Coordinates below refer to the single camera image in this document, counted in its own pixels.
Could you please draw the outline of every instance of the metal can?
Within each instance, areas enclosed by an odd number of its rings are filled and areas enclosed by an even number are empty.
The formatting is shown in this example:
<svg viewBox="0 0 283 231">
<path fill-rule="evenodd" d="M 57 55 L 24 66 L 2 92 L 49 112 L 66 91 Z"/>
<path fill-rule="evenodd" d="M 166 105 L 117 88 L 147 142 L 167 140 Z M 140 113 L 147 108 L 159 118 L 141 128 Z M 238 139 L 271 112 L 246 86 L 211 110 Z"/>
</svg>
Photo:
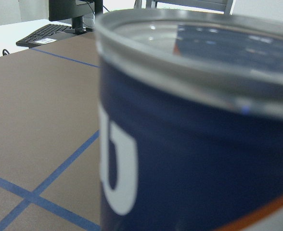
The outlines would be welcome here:
<svg viewBox="0 0 283 231">
<path fill-rule="evenodd" d="M 283 24 L 96 20 L 102 231 L 283 231 Z"/>
</svg>

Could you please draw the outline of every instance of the desk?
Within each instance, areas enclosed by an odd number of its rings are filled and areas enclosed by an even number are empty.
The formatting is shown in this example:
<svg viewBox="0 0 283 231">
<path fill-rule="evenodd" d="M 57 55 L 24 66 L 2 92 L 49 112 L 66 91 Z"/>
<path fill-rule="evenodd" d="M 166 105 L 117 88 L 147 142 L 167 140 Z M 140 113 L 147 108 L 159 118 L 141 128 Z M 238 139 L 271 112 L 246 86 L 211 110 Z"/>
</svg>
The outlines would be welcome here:
<svg viewBox="0 0 283 231">
<path fill-rule="evenodd" d="M 92 33 L 0 57 L 0 230 L 98 230 Z"/>
<path fill-rule="evenodd" d="M 61 24 L 69 25 L 60 22 L 50 22 L 47 19 L 34 20 L 22 23 L 13 23 L 0 26 L 0 56 L 2 56 L 2 50 L 7 49 L 10 53 L 27 50 L 28 47 L 18 47 L 15 43 L 31 34 L 35 30 L 45 26 L 47 24 Z"/>
</svg>

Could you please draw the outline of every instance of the keyboard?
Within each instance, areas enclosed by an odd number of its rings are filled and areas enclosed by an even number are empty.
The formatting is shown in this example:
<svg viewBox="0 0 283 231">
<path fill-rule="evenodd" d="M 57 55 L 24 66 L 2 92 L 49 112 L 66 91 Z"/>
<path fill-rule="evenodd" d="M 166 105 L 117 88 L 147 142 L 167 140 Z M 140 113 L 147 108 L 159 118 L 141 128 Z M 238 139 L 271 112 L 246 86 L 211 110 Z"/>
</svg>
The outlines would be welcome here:
<svg viewBox="0 0 283 231">
<path fill-rule="evenodd" d="M 20 47 L 30 47 L 29 43 L 33 41 L 40 40 L 46 36 L 53 35 L 57 31 L 65 31 L 66 29 L 71 29 L 70 26 L 48 24 L 41 27 L 40 29 L 32 32 L 30 35 L 16 42 L 17 46 Z"/>
</svg>

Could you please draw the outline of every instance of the white letter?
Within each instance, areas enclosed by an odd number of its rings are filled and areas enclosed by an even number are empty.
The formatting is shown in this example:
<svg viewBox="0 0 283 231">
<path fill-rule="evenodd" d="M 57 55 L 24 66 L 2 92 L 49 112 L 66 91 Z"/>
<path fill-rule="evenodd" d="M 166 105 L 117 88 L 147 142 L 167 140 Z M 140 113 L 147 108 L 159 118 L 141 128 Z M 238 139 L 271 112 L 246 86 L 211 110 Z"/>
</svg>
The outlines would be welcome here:
<svg viewBox="0 0 283 231">
<path fill-rule="evenodd" d="M 112 189 L 108 180 L 108 115 L 100 106 L 101 181 L 110 207 L 118 215 L 126 215 L 135 204 L 138 187 L 137 144 L 115 122 L 110 124 L 111 141 L 115 145 L 117 181 Z"/>
</svg>

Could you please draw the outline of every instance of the orange stripe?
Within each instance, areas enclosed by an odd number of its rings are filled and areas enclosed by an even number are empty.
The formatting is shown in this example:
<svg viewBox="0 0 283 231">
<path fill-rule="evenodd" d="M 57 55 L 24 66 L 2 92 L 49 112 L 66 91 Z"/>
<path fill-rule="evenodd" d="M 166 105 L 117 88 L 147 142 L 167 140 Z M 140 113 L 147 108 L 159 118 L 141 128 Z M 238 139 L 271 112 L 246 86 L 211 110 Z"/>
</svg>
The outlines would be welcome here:
<svg viewBox="0 0 283 231">
<path fill-rule="evenodd" d="M 239 218 L 225 226 L 222 226 L 214 231 L 239 231 L 246 228 L 257 221 L 265 218 L 271 213 L 283 207 L 283 195 L 266 204 L 265 206 L 255 210 L 254 212 Z"/>
<path fill-rule="evenodd" d="M 175 46 L 174 46 L 173 54 L 175 54 L 175 55 L 181 55 L 181 52 L 180 52 L 180 50 L 179 50 L 177 44 L 175 44 Z"/>
</svg>

